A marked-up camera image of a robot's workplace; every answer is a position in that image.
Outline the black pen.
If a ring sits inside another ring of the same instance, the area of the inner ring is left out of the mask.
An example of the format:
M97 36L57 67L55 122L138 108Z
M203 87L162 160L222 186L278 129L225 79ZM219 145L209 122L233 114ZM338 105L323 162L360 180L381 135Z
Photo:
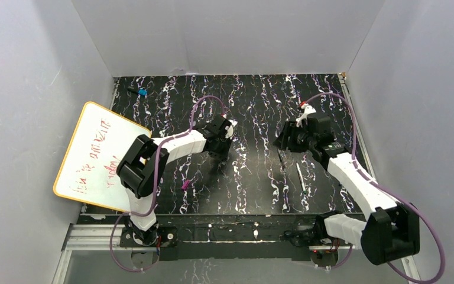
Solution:
M283 155L281 154L281 150L277 149L277 154L278 154L278 158L279 158L279 161L280 161L280 164L281 164L281 170L283 172L286 171L286 164L285 164L285 161L283 159Z

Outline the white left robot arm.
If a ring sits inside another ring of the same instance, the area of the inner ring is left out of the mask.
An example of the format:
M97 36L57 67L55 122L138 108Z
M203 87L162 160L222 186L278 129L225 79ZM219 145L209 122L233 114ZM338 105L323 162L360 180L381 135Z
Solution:
M228 158L237 121L217 115L204 124L158 138L139 135L119 162L116 174L129 200L129 221L125 227L131 238L144 246L157 242L155 205L157 188L166 166L177 159L206 152L218 161Z

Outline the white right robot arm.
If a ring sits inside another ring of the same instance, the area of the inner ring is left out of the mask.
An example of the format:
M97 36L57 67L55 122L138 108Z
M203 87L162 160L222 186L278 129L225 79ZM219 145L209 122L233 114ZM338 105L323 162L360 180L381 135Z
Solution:
M330 211L316 216L311 229L300 232L310 243L340 239L361 249L374 265L420 252L420 221L408 205L387 195L362 172L349 147L336 141L331 120L325 114L305 114L286 121L273 143L279 150L310 152L312 158L348 191L364 220Z

